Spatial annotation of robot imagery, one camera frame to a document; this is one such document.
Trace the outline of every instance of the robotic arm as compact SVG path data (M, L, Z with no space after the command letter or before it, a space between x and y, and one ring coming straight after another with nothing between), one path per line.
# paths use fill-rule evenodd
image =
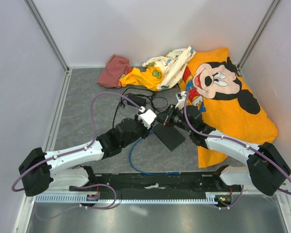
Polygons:
M189 122L202 135L193 132L180 110L183 106L182 98L177 106L170 105L166 111L159 114L142 107L135 119L122 120L113 129L97 137L93 144L88 142L60 151L43 152L41 148L33 149L20 165L20 174L45 159L49 161L37 166L22 178L26 195L35 196L46 190L69 188L71 190L72 186L92 184L95 182L95 174L91 167L84 166L78 169L70 167L119 154L122 148L140 137L146 138L156 122L165 127L177 126L184 129L190 133L190 138L196 145L223 152L246 165L246 167L221 167L216 173L219 173L220 179L226 185L253 184L259 191L271 196L285 181L286 178L278 169L249 150L249 147L260 151L288 175L291 174L290 168L272 144L258 145L242 142L245 145L242 146L231 137L231 140L226 140L224 134L203 122L202 115L196 107L187 106ZM80 148L78 152L57 157Z

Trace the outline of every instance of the power adapter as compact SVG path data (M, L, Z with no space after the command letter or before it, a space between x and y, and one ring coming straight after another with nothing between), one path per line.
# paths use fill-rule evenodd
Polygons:
M145 107L146 106L146 99L136 96L136 95L132 95L132 94L128 94L127 98L129 98L130 100L134 101L136 104L138 104L140 107ZM127 101L128 105L130 106L134 106L132 103L130 103L129 101Z

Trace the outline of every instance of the blue cable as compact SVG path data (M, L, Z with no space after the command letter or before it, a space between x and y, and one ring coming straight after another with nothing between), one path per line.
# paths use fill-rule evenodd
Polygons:
M135 149L135 146L142 140L142 138L138 139L135 144L132 146L132 148L130 149L130 152L129 152L129 163L130 163L130 166L135 170L135 171L138 171L140 173L143 173L145 175L152 175L152 176L166 176L166 175L179 175L180 172L179 171L175 171L175 172L166 172L166 173L152 173L152 172L145 172L145 171L141 171L139 169L137 169L133 164L132 164L132 161L131 161L131 156L132 156L132 152L133 150Z

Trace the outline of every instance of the cartoon nose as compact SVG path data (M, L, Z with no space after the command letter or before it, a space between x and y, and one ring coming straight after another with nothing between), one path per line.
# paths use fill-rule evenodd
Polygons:
M212 79L211 79L210 76L207 76L207 77L205 78L205 85L206 85L206 86L210 86L211 84L212 84Z

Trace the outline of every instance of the cartoon ear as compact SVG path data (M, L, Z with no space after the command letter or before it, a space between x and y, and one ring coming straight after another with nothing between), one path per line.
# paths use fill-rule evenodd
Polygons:
M258 114L261 111L258 100L253 97L249 90L241 90L237 94L237 100L242 109L251 114Z

